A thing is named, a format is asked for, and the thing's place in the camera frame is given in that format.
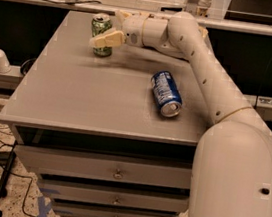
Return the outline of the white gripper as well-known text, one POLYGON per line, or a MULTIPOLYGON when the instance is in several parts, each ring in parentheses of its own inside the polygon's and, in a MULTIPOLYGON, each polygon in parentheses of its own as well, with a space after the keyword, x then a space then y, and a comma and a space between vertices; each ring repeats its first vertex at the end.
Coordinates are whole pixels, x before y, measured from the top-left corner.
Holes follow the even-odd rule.
POLYGON ((89 39, 89 45, 92 48, 117 47, 127 42, 128 45, 142 46, 142 34, 144 27, 144 17, 135 16, 131 13, 117 10, 115 16, 119 20, 122 31, 109 29, 100 35, 89 39))

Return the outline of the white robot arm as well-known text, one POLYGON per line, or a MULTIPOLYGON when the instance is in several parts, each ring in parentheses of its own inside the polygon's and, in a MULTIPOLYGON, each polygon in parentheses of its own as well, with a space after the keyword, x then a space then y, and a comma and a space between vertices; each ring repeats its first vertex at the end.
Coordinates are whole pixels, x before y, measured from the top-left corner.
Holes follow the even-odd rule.
POLYGON ((90 41, 153 47, 189 61, 212 125, 196 147, 188 217, 272 217, 272 132, 225 72, 189 13, 169 19, 118 11, 121 28, 90 41))

